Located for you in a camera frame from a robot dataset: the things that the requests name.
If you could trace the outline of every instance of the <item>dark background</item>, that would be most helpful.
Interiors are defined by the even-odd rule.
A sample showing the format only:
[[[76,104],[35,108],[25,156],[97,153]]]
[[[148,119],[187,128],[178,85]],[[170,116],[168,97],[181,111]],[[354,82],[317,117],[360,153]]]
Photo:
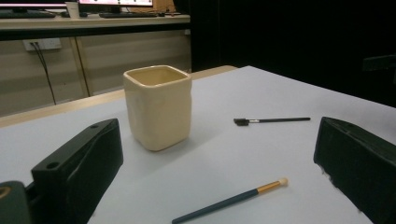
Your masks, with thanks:
[[[191,14],[193,72],[251,65],[396,107],[395,69],[362,70],[396,53],[391,1],[175,1]]]

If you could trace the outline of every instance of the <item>wooden cabinet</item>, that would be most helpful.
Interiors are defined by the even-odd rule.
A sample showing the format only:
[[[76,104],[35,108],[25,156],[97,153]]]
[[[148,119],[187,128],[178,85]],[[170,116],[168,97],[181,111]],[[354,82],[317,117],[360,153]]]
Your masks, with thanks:
[[[61,44],[42,50],[48,82],[36,52],[21,40],[0,41],[0,117],[120,90],[123,72],[137,67],[191,70],[184,30],[63,37]]]

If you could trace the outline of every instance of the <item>square cup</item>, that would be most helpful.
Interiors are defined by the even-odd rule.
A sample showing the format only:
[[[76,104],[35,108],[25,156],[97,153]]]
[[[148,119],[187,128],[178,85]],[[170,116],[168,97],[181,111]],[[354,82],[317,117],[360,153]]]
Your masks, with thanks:
[[[134,138],[151,151],[170,147],[190,134],[191,76],[168,65],[123,74],[128,120]]]

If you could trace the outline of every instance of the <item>monitor screen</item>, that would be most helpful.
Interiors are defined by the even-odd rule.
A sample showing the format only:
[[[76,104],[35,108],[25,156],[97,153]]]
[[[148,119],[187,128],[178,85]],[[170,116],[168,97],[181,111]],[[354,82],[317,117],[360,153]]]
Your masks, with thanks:
[[[152,7],[153,0],[79,0],[81,5]]]
[[[64,0],[0,0],[0,8],[66,8]]]

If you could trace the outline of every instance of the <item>power outlet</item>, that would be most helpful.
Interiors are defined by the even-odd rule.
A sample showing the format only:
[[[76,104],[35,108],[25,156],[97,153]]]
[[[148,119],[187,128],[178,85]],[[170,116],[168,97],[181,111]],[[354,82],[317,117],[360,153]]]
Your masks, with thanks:
[[[33,44],[38,44],[40,49],[61,49],[61,39],[60,38],[46,38],[46,39],[28,39],[22,40],[23,45],[26,50],[35,50],[35,47],[32,46]]]

